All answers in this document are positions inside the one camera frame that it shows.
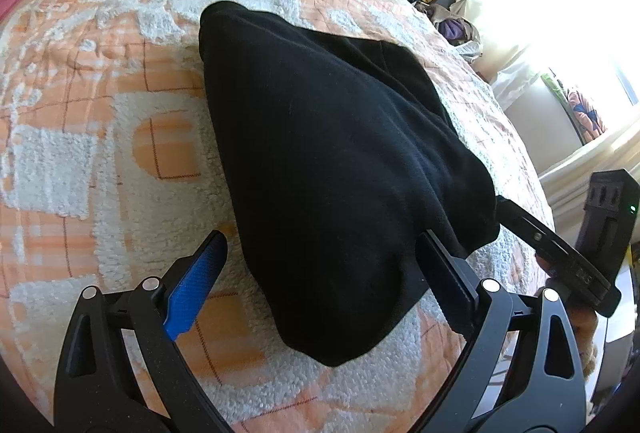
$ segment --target black device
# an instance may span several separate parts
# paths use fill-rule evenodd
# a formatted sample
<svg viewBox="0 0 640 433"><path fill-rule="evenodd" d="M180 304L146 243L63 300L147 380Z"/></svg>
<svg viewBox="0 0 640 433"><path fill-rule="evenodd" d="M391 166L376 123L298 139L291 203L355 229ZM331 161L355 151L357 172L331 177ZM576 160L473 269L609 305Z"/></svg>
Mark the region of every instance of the black device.
<svg viewBox="0 0 640 433"><path fill-rule="evenodd" d="M613 195L616 189L619 203ZM595 433L613 431L613 426L615 431L634 431L620 428L624 427L621 421L638 415L640 363L585 428L580 359L560 292L604 315L613 312L620 299L613 282L635 223L639 193L638 184L626 172L592 176L587 216L578 239L584 254L513 202L498 197L498 220L535 247L554 269L560 290L548 287L537 297L510 293L494 279L480 280L464 259L450 256L431 231L417 238L418 264L447 322L465 337L466 346L410 433ZM20 417L4 413L10 428L2 431L230 433L231 427L210 403L175 345L178 334L195 321L225 262L226 239L214 231L196 253L178 259L162 278L148 277L135 289L117 293L85 288L58 364L55 426L44 420L18 387L10 398L19 407ZM135 331L169 418L147 408L122 329ZM473 417L509 331L519 335L498 400L491 411ZM8 377L0 390L8 387L15 392L17 384L10 373Z"/></svg>

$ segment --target purple cloth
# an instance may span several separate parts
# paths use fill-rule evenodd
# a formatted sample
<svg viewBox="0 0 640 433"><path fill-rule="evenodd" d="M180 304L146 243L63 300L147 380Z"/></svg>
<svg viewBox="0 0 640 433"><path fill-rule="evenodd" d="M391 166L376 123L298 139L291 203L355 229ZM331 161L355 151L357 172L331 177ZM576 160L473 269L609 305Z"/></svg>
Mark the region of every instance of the purple cloth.
<svg viewBox="0 0 640 433"><path fill-rule="evenodd" d="M451 18L440 22L438 32L449 42L466 37L464 26L458 20L452 20Z"/></svg>

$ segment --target beige bedsheet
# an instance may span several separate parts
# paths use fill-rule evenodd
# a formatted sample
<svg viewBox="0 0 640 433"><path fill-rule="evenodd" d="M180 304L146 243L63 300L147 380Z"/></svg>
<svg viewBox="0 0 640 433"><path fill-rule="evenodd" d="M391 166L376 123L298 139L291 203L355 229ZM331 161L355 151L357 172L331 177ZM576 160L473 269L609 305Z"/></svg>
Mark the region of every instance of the beige bedsheet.
<svg viewBox="0 0 640 433"><path fill-rule="evenodd" d="M211 229L228 264L178 345L238 432L404 432L462 339L428 293L367 355L326 368L288 349L244 261L209 121L198 19L216 0L34 0L0 36L0 353L50 416L56 362L86 285L129 289ZM405 0L235 0L293 24L395 41L417 55L497 191L552 225L490 88ZM239 57L232 66L251 66ZM542 273L507 232L481 275L532 293ZM150 405L161 409L127 334Z"/></svg>

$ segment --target bedsheet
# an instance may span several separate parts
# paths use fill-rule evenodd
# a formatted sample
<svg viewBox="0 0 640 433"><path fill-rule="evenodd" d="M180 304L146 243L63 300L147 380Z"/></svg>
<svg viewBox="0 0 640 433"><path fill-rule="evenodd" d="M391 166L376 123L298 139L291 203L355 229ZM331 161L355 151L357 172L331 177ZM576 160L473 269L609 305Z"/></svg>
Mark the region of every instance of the bedsheet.
<svg viewBox="0 0 640 433"><path fill-rule="evenodd" d="M228 262L178 346L238 432L403 432L463 340L425 297L368 354L326 368L280 340L241 244L209 121L200 13L216 0L33 0L0 36L0 353L52 412L66 324L86 285L130 289L211 229ZM404 0L233 0L288 22L407 46L499 193L552 226L536 173L487 86ZM231 66L250 66L239 56ZM533 293L533 252L503 230L477 272ZM150 406L162 411L132 334Z"/></svg>

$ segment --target curtain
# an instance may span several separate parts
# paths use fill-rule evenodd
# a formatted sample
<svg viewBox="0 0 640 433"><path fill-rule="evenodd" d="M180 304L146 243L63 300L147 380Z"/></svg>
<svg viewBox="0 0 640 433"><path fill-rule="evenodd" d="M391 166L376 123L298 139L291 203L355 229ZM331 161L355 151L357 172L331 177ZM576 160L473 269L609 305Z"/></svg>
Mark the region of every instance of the curtain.
<svg viewBox="0 0 640 433"><path fill-rule="evenodd" d="M640 105L634 106L616 128L540 175L556 232L568 243L575 243L578 237L591 173L613 169L626 169L640 182ZM640 225L636 224L632 241L638 239Z"/></svg>
<svg viewBox="0 0 640 433"><path fill-rule="evenodd" d="M452 10L478 28L483 55L474 69L503 109L551 69L594 99L607 123L631 107L620 71L631 83L640 78L631 55L640 34L637 1L463 0Z"/></svg>

